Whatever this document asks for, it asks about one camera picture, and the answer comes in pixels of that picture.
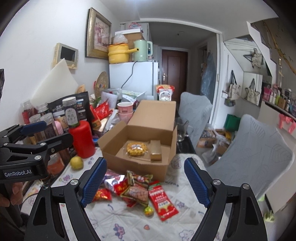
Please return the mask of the person's left hand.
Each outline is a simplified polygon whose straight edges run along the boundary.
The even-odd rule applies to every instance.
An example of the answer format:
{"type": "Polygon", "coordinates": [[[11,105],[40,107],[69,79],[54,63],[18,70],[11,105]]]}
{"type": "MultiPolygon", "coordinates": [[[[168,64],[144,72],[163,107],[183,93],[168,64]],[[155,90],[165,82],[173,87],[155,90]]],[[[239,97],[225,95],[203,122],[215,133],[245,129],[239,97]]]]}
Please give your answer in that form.
{"type": "Polygon", "coordinates": [[[3,190],[1,190],[1,207],[9,207],[10,205],[20,205],[23,202],[23,182],[14,183],[11,186],[11,194],[10,197],[7,198],[4,195],[3,190]]]}

